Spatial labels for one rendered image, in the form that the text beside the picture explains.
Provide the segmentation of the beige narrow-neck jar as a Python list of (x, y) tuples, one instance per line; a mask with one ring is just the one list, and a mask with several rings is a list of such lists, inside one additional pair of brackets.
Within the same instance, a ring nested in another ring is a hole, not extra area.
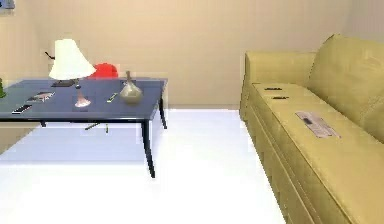
[(143, 92), (134, 84), (130, 71), (126, 71), (126, 81), (123, 83), (119, 96), (127, 104), (137, 104), (142, 99)]

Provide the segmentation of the dark blue table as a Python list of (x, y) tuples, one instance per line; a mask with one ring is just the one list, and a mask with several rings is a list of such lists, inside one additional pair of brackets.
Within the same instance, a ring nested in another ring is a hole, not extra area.
[[(123, 79), (84, 79), (80, 82), (85, 98), (91, 101), (87, 107), (77, 108), (77, 92), (73, 87), (51, 87), (52, 79), (26, 79), (5, 89), (6, 96), (0, 98), (0, 122), (73, 122), (73, 123), (139, 123), (149, 173), (155, 174), (150, 148), (149, 122), (156, 114), (162, 115), (163, 91), (167, 80), (163, 78), (136, 78), (143, 96), (139, 103), (129, 105), (120, 97)], [(28, 102), (39, 92), (54, 92), (45, 102)], [(111, 103), (107, 99), (118, 93)], [(33, 105), (22, 114), (12, 111), (24, 104)]]

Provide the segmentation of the red round object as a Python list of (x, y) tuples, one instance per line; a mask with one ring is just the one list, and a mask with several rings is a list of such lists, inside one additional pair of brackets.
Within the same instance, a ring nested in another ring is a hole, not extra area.
[(94, 65), (95, 72), (89, 76), (90, 79), (112, 79), (118, 77), (116, 67), (110, 63), (99, 63)]

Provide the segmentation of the white shade table lamp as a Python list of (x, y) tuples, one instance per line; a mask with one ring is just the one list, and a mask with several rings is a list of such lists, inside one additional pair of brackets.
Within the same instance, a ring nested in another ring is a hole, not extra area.
[(85, 58), (73, 39), (60, 39), (54, 43), (55, 59), (49, 76), (55, 80), (73, 80), (77, 90), (77, 108), (87, 107), (91, 101), (81, 92), (79, 80), (89, 77), (96, 69)]

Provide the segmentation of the yellow sofa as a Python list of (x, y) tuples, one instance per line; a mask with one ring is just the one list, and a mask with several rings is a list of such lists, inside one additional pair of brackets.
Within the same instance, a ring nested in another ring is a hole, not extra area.
[[(339, 135), (318, 138), (314, 112)], [(286, 224), (384, 224), (384, 43), (248, 51), (239, 109)]]

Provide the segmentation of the framed wall picture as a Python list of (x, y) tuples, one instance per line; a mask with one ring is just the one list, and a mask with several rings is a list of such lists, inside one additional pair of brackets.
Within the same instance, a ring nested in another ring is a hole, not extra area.
[(12, 13), (15, 9), (15, 0), (0, 0), (0, 14)]

